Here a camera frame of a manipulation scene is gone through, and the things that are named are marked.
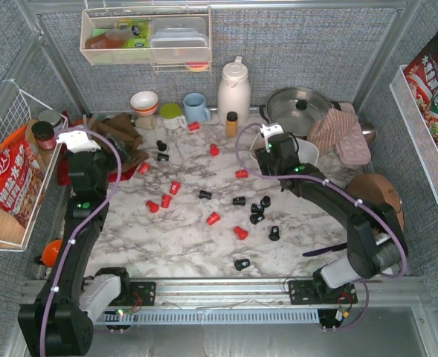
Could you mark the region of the white plastic storage basket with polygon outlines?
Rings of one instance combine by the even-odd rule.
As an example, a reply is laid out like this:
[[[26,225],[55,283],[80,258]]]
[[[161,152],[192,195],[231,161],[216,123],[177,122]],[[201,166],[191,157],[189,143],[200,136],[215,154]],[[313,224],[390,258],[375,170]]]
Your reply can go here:
[[[292,137],[292,139],[294,140],[295,148],[298,149],[297,154],[300,162],[315,166],[318,163],[320,156],[319,149],[314,144],[300,138]],[[265,141],[261,134],[257,133],[249,149],[250,155],[255,161],[257,161],[255,150],[262,149],[264,147]]]

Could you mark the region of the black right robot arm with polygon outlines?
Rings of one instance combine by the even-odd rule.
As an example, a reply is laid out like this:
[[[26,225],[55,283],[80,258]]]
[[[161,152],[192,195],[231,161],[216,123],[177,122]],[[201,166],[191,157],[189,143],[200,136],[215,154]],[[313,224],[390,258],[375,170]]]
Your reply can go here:
[[[316,166],[303,163],[298,142],[290,134],[263,138],[255,155],[263,177],[276,179],[283,190],[305,199],[337,220],[347,232],[346,255],[318,269],[312,278],[315,294],[324,298],[343,286],[378,274],[407,270],[408,248],[394,208],[352,196],[331,182]]]

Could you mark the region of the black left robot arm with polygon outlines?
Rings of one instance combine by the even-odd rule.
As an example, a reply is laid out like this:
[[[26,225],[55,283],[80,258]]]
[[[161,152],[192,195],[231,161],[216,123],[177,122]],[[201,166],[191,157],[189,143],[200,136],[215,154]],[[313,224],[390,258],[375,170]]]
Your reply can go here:
[[[68,200],[65,232],[59,255],[40,293],[22,304],[18,323],[31,356],[84,356],[92,343],[93,323],[121,293],[121,279],[109,275],[93,289],[113,287],[112,293],[83,293],[83,275],[106,221],[116,188],[109,171],[122,170],[117,151],[70,153],[68,176],[74,195]]]

